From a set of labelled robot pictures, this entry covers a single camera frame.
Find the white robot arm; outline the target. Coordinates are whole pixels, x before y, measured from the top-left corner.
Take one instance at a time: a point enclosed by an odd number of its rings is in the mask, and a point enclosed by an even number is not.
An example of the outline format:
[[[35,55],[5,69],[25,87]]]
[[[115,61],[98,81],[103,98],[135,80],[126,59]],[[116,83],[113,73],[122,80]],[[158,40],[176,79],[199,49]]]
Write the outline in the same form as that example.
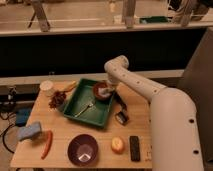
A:
[[[197,109],[191,97],[177,88],[128,70],[121,55],[104,64],[107,82],[120,82],[150,102],[152,171],[204,171],[197,126]]]

